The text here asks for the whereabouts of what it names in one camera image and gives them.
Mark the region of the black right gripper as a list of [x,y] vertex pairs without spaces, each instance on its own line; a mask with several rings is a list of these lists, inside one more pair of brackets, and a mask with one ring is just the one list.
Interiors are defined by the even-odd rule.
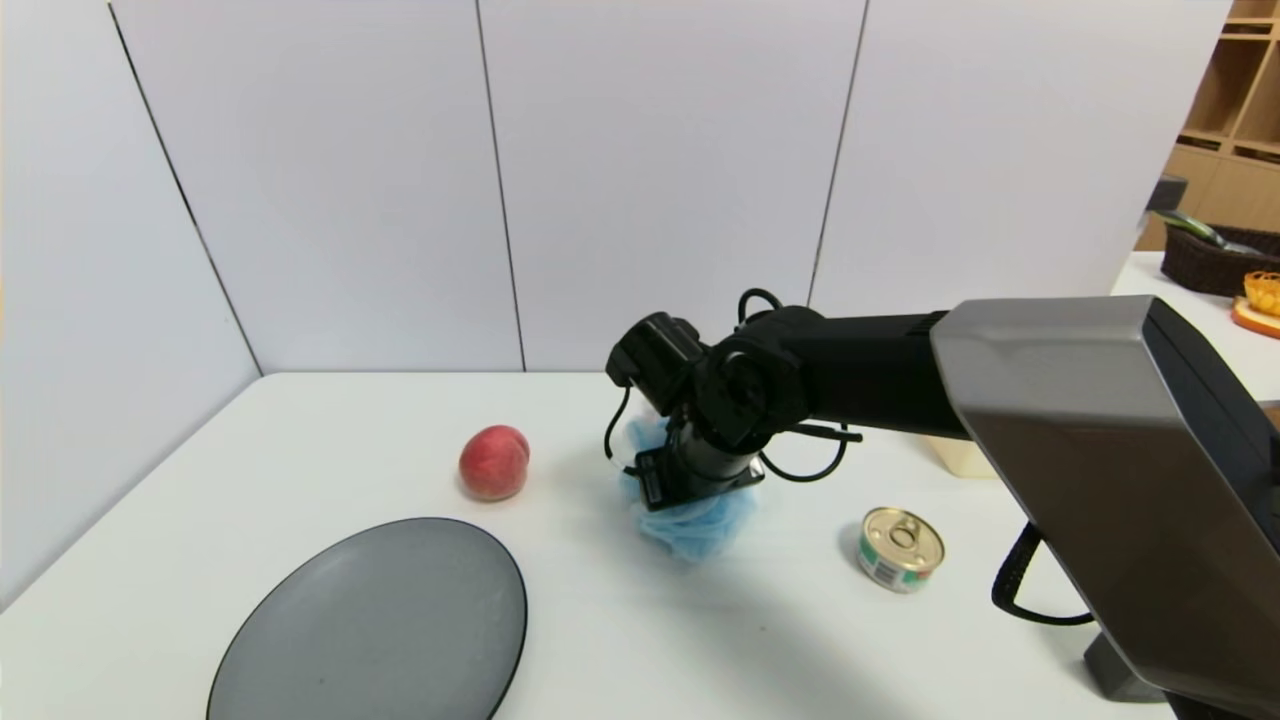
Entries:
[[652,511],[682,507],[759,484],[756,454],[735,454],[713,445],[694,424],[672,421],[662,446],[635,457],[634,475]]

